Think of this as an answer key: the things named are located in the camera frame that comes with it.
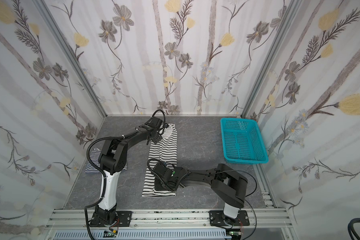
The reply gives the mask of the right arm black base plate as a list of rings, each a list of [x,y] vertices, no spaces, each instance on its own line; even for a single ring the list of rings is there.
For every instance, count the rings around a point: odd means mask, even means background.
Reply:
[[[229,219],[224,215],[223,210],[209,211],[210,225],[214,227],[247,227],[250,225],[249,217],[246,211],[239,210],[236,219]]]

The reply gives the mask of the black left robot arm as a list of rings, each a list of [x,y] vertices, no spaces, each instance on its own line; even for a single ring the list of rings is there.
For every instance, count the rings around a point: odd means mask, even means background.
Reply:
[[[119,219],[117,214],[117,185],[120,173],[127,164],[128,150],[143,141],[159,143],[167,127],[165,112],[156,110],[147,122],[136,127],[133,132],[118,137],[100,138],[88,147],[88,162],[102,174],[99,200],[84,207],[88,228],[112,226],[117,222]],[[99,142],[104,142],[104,144],[98,163],[95,164],[90,153],[94,144]]]

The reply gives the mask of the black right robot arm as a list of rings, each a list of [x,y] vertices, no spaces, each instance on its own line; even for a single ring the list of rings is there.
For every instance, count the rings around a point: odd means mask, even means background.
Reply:
[[[209,170],[189,170],[172,162],[147,161],[143,197],[173,197],[179,188],[191,186],[209,187],[224,202],[222,211],[210,211],[211,226],[232,229],[249,225],[240,211],[246,197],[256,192],[258,183],[248,172],[225,164]]]

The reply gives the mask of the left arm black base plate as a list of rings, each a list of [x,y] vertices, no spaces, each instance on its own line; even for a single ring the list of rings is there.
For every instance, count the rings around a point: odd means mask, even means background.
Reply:
[[[129,227],[132,219],[132,211],[116,211],[111,212],[110,215],[99,215],[98,213],[93,213],[93,216],[90,218],[89,226],[90,227]]]

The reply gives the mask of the blue white striped tank top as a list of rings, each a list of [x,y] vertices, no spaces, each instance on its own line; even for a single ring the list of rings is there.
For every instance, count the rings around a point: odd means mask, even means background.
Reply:
[[[128,167],[126,155],[116,155],[116,150],[101,150],[94,148],[93,150],[87,149],[87,157],[89,157],[85,173],[95,173],[98,169],[101,169],[105,173],[111,175],[126,170]]]

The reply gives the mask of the black white striped tank top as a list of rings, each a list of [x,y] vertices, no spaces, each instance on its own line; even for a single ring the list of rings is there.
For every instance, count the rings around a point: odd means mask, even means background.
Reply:
[[[178,131],[176,125],[169,123],[165,129],[163,139],[157,144],[150,144],[149,160],[158,159],[168,164],[173,169],[177,166]],[[155,176],[149,168],[146,169],[144,178],[143,198],[174,197],[176,193],[167,190],[159,190],[155,187]]]

